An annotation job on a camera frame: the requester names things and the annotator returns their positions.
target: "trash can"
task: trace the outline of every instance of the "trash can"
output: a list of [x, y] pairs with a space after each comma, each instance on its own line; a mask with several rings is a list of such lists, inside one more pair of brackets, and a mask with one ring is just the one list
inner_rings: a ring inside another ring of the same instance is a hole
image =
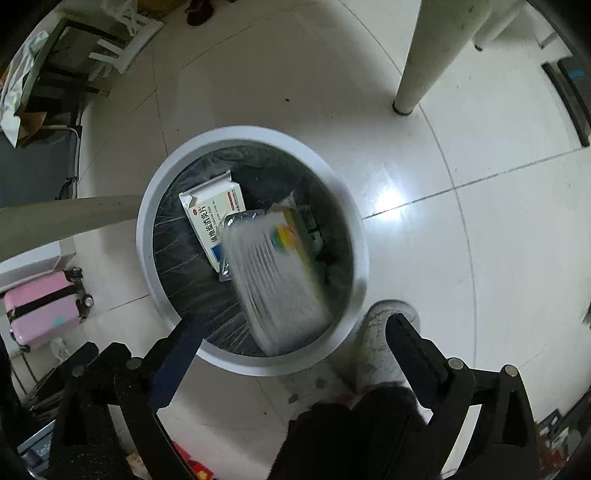
[[[220, 282], [178, 194], [226, 171], [240, 184], [247, 209], [268, 209], [293, 195], [309, 205], [325, 244], [325, 292], [335, 319], [316, 340], [265, 356], [249, 332], [231, 282]], [[150, 295], [174, 327], [203, 322], [198, 356], [226, 370], [272, 376], [308, 368], [333, 352], [361, 318], [368, 248], [359, 211], [346, 186], [309, 147], [283, 133], [236, 126], [205, 132], [175, 150], [144, 194], [137, 250]]]

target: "white shoe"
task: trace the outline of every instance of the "white shoe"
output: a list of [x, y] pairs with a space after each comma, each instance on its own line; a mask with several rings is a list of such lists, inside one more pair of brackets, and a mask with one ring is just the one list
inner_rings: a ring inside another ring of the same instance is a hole
[[408, 303], [399, 300], [375, 303], [365, 316], [366, 330], [361, 340], [355, 379], [358, 393], [385, 382], [409, 386], [386, 343], [386, 321], [396, 313], [402, 313], [414, 329], [420, 332], [418, 313]]

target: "black pants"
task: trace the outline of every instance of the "black pants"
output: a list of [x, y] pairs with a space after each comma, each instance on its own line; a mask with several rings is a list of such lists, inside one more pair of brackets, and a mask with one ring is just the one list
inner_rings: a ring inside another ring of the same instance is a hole
[[290, 422], [268, 480], [387, 479], [424, 426], [403, 387], [376, 388], [352, 410], [317, 403]]

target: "table leg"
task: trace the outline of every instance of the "table leg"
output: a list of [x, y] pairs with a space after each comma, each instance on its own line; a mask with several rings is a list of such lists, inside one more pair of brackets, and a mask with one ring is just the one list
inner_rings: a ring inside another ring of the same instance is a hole
[[476, 49], [482, 51], [484, 47], [488, 46], [490, 42], [497, 38], [513, 22], [515, 17], [519, 15], [519, 12], [521, 12], [524, 6], [525, 0], [517, 0], [509, 8], [491, 13], [488, 20], [484, 22], [484, 25], [474, 35], [474, 46]]
[[538, 45], [540, 46], [540, 48], [546, 48], [548, 45], [550, 45], [557, 38], [558, 38], [558, 32], [552, 32], [545, 39], [543, 39]]
[[408, 115], [491, 11], [491, 0], [423, 0], [394, 111]]
[[0, 209], [0, 261], [77, 233], [137, 218], [139, 195], [32, 203]]

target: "person's leg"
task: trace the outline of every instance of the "person's leg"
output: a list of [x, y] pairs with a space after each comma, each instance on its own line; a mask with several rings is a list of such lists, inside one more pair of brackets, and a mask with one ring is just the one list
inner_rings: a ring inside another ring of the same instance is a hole
[[358, 452], [349, 407], [317, 403], [290, 422], [268, 480], [358, 479]]
[[361, 478], [390, 478], [397, 462], [418, 448], [425, 428], [413, 392], [395, 384], [376, 387], [361, 398], [352, 413], [359, 438]]
[[408, 303], [383, 300], [374, 304], [365, 316], [365, 331], [357, 358], [355, 387], [358, 393], [384, 382], [406, 383], [406, 377], [386, 343], [386, 322], [395, 313], [403, 313], [420, 332], [418, 313]]
[[395, 313], [403, 313], [419, 330], [418, 314], [410, 305], [381, 301], [366, 315], [359, 351], [356, 389], [366, 393], [352, 413], [359, 438], [361, 478], [365, 480], [389, 478], [397, 462], [416, 450], [425, 428], [417, 400], [386, 343], [386, 322]]

